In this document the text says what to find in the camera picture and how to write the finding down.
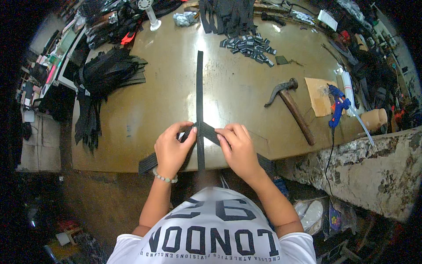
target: wooden table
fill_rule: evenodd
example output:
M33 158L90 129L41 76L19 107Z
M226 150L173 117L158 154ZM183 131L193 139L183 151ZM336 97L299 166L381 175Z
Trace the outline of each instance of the wooden table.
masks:
M258 32L268 38L277 55L296 64L270 68L242 54L231 54L220 48L223 35L205 34L198 23L188 28L174 25L172 14L161 18L162 25L137 33L131 55L146 59L146 83L115 91L101 106L101 130L98 149L92 155L80 142L75 145L75 123L79 117L76 101L72 126L73 168L88 171L137 172L138 162L154 152L158 136L171 124L196 121L196 59L204 51L203 91L204 121L220 128L230 122L244 124L253 138L258 153L269 159L281 159L313 152L331 146L328 121L331 116L315 117L304 77L336 81L336 60L321 43L331 47L327 37L300 25L279 27L255 17ZM299 88L291 92L300 112L316 137L309 146L286 104L280 97L269 108L273 88L295 77ZM356 118L342 117L335 132L335 143L357 138L363 132ZM205 161L208 169L227 167L219 146L205 139ZM197 169L196 149L188 170Z

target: small fan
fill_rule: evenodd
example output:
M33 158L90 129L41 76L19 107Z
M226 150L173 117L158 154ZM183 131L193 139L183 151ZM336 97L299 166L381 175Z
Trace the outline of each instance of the small fan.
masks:
M138 7L140 10L146 10L149 22L151 23L151 31L156 31L161 26L161 21L155 17L154 10L152 10L153 0L139 0Z

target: blue glue gun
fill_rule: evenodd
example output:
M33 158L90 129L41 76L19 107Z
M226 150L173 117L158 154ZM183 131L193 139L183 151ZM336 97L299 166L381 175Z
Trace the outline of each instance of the blue glue gun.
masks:
M334 114L333 114L333 118L328 122L328 125L331 128L335 128L338 125L338 122L340 121L340 117L341 117L341 112L343 111L343 109L349 109L349 106L351 105L350 100L348 98L346 98L346 96L344 95L344 93L342 91L340 91L336 86L331 85L331 84L327 84L328 88L330 89L330 94L332 94L334 96L334 100L335 100L335 109L334 109Z

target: wooden hammer handle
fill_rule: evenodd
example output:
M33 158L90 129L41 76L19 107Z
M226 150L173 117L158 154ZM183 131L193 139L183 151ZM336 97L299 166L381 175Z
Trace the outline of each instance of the wooden hammer handle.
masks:
M296 122L298 123L300 129L305 135L308 144L311 146L314 145L316 143L315 136L312 134L308 124L306 123L303 116L300 114L298 105L295 103L295 101L289 94L289 91L281 90L280 95L281 98L283 98L283 101L286 103L287 107L289 108L290 112L292 113L293 117L296 119Z

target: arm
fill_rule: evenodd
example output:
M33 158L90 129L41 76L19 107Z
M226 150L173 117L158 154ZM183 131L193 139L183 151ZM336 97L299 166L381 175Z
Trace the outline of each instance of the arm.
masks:
M227 164L257 193L268 218L275 226L277 237L303 232L294 207L259 165L246 127L228 124L224 129L216 129L216 132Z
M171 125L159 136L154 145L157 155L157 173L164 178L174 179L182 166L189 149L196 140L197 128L193 128L185 142L180 143L176 135L182 127L192 126L192 122L179 122ZM132 232L140 237L146 233L167 213L170 203L171 183L154 179L148 198L139 217L139 226Z

